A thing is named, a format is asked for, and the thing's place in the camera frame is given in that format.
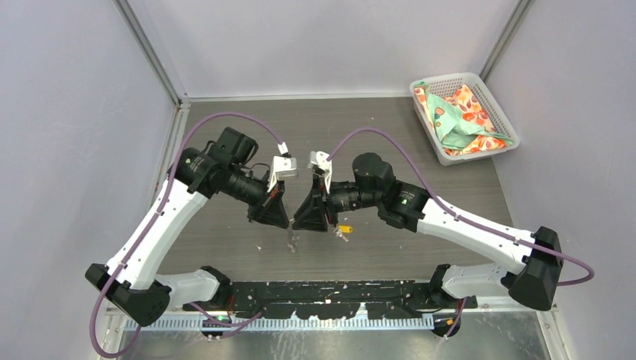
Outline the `yellow key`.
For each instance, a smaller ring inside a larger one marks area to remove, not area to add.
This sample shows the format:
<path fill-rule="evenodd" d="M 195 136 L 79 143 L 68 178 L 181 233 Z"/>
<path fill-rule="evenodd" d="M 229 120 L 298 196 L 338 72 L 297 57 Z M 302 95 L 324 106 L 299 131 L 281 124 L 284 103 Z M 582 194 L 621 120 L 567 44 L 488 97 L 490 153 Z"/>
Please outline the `yellow key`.
<path fill-rule="evenodd" d="M 345 242 L 349 241 L 349 235 L 353 232 L 353 228 L 348 225 L 337 225 L 333 233 L 336 237 L 344 240 Z"/>

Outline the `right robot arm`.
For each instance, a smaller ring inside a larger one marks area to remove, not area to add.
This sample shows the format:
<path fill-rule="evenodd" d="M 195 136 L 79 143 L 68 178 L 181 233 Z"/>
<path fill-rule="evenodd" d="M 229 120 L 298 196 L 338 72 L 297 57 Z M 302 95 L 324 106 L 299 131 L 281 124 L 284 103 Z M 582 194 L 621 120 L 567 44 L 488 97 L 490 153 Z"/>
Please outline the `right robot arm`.
<path fill-rule="evenodd" d="M 294 230 L 325 233 L 338 227 L 339 214 L 375 208 L 390 227 L 445 239 L 490 259 L 484 265 L 438 265 L 427 289 L 438 308 L 470 296 L 504 295 L 536 311 L 553 307 L 563 269 L 554 230 L 516 229 L 456 208 L 396 179 L 392 165 L 375 153 L 354 159 L 353 181 L 332 181 L 332 162 L 323 151 L 310 153 L 308 167 L 312 186 L 294 214 Z"/>

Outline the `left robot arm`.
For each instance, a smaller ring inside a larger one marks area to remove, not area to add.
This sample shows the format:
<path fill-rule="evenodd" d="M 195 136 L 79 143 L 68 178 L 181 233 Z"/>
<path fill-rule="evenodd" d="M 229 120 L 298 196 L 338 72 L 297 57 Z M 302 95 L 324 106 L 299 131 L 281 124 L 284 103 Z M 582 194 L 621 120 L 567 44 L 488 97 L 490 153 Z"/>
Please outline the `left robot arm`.
<path fill-rule="evenodd" d="M 246 167 L 257 142 L 226 127 L 203 150 L 186 148 L 169 168 L 159 196 L 133 235 L 105 264 L 92 264 L 86 279 L 139 326 L 156 322 L 165 311 L 191 302 L 213 311 L 232 297 L 230 279 L 211 266 L 185 274 L 159 275 L 158 268 L 192 217 L 215 195 L 226 194 L 247 205 L 247 219 L 286 229 L 284 181 L 297 174 L 297 160 L 285 144 L 262 178 Z"/>

